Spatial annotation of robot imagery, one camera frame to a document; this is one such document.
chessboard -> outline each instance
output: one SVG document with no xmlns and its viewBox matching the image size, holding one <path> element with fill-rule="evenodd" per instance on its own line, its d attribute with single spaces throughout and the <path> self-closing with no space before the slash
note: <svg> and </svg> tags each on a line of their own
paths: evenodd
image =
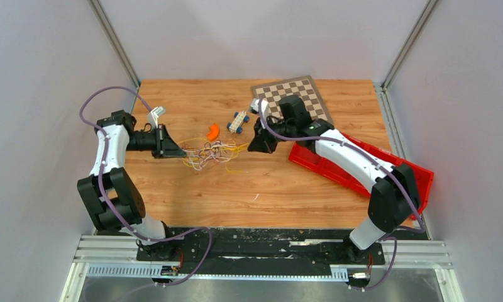
<svg viewBox="0 0 503 302">
<path fill-rule="evenodd" d="M 321 118 L 333 124 L 333 119 L 310 75 L 257 85 L 251 89 L 253 96 L 268 101 L 270 115 L 276 118 L 283 118 L 281 108 L 279 107 L 279 100 L 284 96 L 296 94 L 304 101 L 305 107 L 311 114 L 312 119 Z"/>
</svg>

toy car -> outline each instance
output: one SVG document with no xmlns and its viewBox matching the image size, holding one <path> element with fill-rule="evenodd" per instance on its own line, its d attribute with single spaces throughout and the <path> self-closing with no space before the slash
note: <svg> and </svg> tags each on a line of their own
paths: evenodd
<svg viewBox="0 0 503 302">
<path fill-rule="evenodd" d="M 228 130 L 231 133 L 242 133 L 242 123 L 248 123 L 250 117 L 246 115 L 246 111 L 235 112 L 235 119 L 232 123 L 228 123 Z"/>
</svg>

white wall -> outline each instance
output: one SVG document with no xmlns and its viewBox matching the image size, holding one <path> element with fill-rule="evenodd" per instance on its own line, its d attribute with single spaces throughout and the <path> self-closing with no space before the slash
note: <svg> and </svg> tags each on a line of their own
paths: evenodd
<svg viewBox="0 0 503 302">
<path fill-rule="evenodd" d="M 142 79 L 382 81 L 426 0 L 101 2 Z"/>
<path fill-rule="evenodd" d="M 76 182 L 96 136 L 77 115 L 111 84 L 130 82 L 87 1 L 0 1 L 0 301 L 59 299 L 93 228 Z M 131 100 L 110 92 L 87 116 Z"/>
<path fill-rule="evenodd" d="M 390 95 L 466 301 L 503 301 L 503 1 L 441 1 Z"/>
</svg>

orange object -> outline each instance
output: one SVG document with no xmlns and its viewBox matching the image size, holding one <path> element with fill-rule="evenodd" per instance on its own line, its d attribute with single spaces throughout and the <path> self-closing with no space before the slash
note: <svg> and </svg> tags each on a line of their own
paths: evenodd
<svg viewBox="0 0 503 302">
<path fill-rule="evenodd" d="M 207 138 L 214 142 L 214 140 L 218 138 L 218 135 L 220 135 L 220 128 L 218 128 L 218 124 L 214 123 L 209 126 L 209 130 L 211 132 L 207 133 Z"/>
</svg>

red plastic crate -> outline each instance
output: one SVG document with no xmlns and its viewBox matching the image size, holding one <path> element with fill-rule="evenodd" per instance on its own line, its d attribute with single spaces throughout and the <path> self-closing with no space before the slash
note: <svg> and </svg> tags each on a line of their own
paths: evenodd
<svg viewBox="0 0 503 302">
<path fill-rule="evenodd" d="M 377 157 L 378 159 L 386 160 L 393 165 L 401 165 L 406 163 L 411 166 L 414 171 L 414 177 L 416 179 L 416 184 L 418 186 L 418 193 L 422 199 L 422 206 L 418 209 L 418 213 L 421 214 L 422 211 L 427 207 L 429 200 L 429 191 L 431 190 L 431 185 L 433 183 L 434 173 L 415 165 L 412 162 L 402 159 L 398 156 L 392 155 L 387 151 L 383 151 L 377 147 L 374 147 L 365 142 L 353 138 L 347 134 L 343 135 L 351 140 L 355 145 L 358 145 L 368 153 Z M 370 193 L 363 187 L 363 185 L 358 182 L 353 176 L 349 175 L 341 167 L 332 163 L 331 161 L 316 155 L 304 147 L 300 147 L 298 144 L 294 144 L 292 151 L 290 151 L 289 160 L 295 162 L 296 164 L 302 165 L 309 170 L 312 170 L 322 176 L 331 179 L 338 184 L 348 187 L 355 192 L 362 194 L 366 197 L 370 197 Z"/>
</svg>

